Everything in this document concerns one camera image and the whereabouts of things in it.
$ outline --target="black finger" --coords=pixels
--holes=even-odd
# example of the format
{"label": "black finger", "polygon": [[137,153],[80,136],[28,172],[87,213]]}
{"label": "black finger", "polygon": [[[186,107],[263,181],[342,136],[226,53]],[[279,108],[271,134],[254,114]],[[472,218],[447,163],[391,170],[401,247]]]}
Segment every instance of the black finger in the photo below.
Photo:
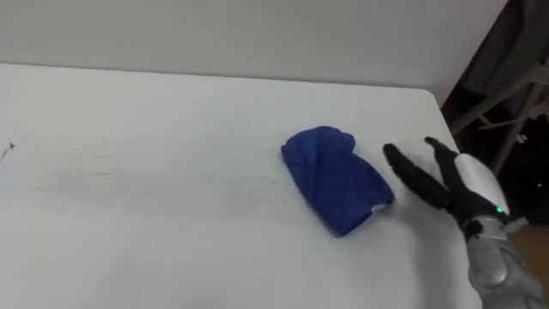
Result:
{"label": "black finger", "polygon": [[396,176],[410,191],[437,209],[449,206],[449,191],[423,169],[417,167],[395,145],[383,146],[383,153]]}
{"label": "black finger", "polygon": [[464,184],[462,183],[462,177],[455,165],[455,158],[458,154],[435,138],[426,137],[425,142],[430,144],[435,150],[435,160],[440,168],[440,173],[443,175],[443,181],[446,187],[452,192],[462,191],[464,189]]}

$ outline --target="white table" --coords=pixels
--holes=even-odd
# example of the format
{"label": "white table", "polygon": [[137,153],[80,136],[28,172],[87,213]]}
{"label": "white table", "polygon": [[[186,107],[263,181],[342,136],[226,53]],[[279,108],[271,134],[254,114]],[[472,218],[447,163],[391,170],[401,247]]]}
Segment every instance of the white table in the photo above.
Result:
{"label": "white table", "polygon": [[[397,199],[343,239],[280,156],[321,124]],[[479,308],[457,227],[382,155],[429,162],[427,135],[455,146],[424,90],[2,64],[0,307]]]}

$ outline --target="blue towel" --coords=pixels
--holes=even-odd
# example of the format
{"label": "blue towel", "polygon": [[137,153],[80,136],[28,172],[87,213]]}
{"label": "blue towel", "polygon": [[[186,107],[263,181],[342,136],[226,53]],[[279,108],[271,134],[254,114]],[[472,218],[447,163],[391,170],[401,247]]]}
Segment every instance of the blue towel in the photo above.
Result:
{"label": "blue towel", "polygon": [[353,153],[354,144],[352,135],[321,126],[299,132],[281,148],[299,190],[338,236],[395,200],[381,175]]}

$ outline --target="white wall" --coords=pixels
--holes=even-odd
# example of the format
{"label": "white wall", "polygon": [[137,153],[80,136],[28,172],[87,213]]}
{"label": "white wall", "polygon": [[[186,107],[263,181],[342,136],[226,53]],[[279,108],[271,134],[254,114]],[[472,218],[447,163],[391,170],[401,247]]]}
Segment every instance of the white wall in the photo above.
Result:
{"label": "white wall", "polygon": [[504,0],[0,0],[0,62],[426,88]]}

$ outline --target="robotic hand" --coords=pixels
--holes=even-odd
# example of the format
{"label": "robotic hand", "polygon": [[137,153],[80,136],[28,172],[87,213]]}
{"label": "robotic hand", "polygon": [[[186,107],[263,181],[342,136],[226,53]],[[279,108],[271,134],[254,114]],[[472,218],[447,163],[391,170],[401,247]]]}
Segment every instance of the robotic hand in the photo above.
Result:
{"label": "robotic hand", "polygon": [[484,309],[543,309],[538,280],[507,240],[508,208],[492,172],[468,154],[458,154],[432,137],[445,185],[415,166],[393,144],[385,157],[401,181],[436,209],[452,215],[467,242],[469,281]]}

